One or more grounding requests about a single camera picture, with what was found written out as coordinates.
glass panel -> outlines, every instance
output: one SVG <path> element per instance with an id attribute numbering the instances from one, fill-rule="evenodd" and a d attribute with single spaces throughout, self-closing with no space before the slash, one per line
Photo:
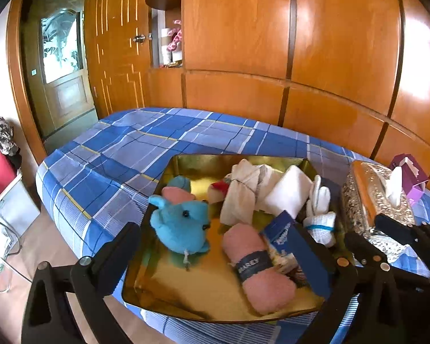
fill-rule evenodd
<path id="1" fill-rule="evenodd" d="M 78 53 L 78 18 L 75 12 L 66 10 L 43 18 L 42 34 L 47 84 L 83 67 Z"/>

blue elastic band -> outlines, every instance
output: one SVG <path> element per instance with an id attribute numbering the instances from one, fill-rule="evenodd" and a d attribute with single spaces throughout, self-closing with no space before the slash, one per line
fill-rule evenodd
<path id="1" fill-rule="evenodd" d="M 333 230 L 333 227 L 324 226 L 324 225 L 310 225 L 306 227 L 307 230 L 314 230 L 314 229 L 322 229 L 322 230 Z"/>

wall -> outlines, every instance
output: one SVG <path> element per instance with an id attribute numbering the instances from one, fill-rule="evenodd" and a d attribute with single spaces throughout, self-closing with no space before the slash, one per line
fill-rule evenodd
<path id="1" fill-rule="evenodd" d="M 35 182 L 35 174 L 37 173 L 38 166 L 30 152 L 24 133 L 22 132 L 9 80 L 6 59 L 6 24 L 8 11 L 9 4 L 0 14 L 0 116 L 3 116 L 14 126 L 15 142 L 21 148 L 23 181 L 27 187 L 30 187 Z"/>
<path id="2" fill-rule="evenodd" d="M 430 176 L 430 14 L 418 0 L 181 7 L 181 104 L 284 126 L 385 165 L 411 153 Z M 162 95 L 150 104 L 168 106 Z"/>

floor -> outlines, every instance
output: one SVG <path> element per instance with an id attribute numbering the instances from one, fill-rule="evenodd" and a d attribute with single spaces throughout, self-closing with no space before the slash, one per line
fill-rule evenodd
<path id="1" fill-rule="evenodd" d="M 77 138 L 87 129 L 91 128 L 99 120 L 95 109 L 83 114 L 69 124 L 63 126 L 49 137 L 46 137 L 43 145 L 46 152 L 51 154 L 57 148 Z"/>
<path id="2" fill-rule="evenodd" d="M 30 278 L 33 276 L 37 265 L 44 260 L 49 261 L 53 266 L 70 265 L 77 260 L 44 207 L 42 207 L 40 216 L 24 233 L 21 241 L 21 252 L 18 255 L 10 256 L 8 261 Z M 20 275 L 14 274 L 10 291 L 6 294 L 0 294 L 0 328 L 13 344 L 21 342 L 22 318 L 29 289 L 30 283 Z M 76 297 L 73 294 L 69 294 L 69 300 L 86 343 L 97 343 L 81 313 Z M 118 323 L 134 343 L 173 343 L 173 341 L 136 317 L 114 297 L 107 296 L 105 301 Z"/>

towel label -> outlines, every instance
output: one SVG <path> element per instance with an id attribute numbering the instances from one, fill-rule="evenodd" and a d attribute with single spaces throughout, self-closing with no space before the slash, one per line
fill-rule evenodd
<path id="1" fill-rule="evenodd" d="M 241 282 L 260 271 L 272 268 L 272 262 L 267 251 L 256 251 L 242 259 L 236 264 L 237 274 Z"/>

